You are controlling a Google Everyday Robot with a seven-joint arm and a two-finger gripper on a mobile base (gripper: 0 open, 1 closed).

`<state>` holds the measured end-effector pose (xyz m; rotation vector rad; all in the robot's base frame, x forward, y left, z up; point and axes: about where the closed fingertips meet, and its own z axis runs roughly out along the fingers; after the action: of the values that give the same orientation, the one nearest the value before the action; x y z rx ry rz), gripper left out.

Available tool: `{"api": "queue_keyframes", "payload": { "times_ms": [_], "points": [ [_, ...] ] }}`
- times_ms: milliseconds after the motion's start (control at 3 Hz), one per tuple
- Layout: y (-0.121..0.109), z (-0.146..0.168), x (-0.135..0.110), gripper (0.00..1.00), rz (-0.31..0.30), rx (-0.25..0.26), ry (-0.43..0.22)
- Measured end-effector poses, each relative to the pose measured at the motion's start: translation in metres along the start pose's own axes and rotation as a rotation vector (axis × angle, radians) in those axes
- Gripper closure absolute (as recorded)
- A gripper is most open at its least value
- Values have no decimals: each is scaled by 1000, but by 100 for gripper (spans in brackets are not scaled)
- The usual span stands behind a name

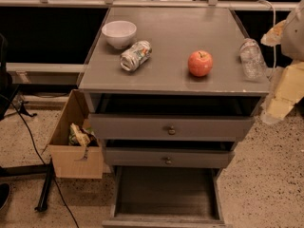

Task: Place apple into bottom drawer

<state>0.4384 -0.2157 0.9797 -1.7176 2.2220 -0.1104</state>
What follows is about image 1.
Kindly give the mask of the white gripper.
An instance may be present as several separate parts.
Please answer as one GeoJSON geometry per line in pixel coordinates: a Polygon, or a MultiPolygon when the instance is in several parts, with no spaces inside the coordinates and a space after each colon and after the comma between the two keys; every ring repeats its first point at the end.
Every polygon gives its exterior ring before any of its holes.
{"type": "Polygon", "coordinates": [[[272,77],[270,92],[262,104],[261,120],[276,124],[304,98],[304,0],[301,0],[285,20],[265,33],[260,43],[274,47],[281,42],[282,54],[293,61],[289,66],[278,66],[272,77]]]}

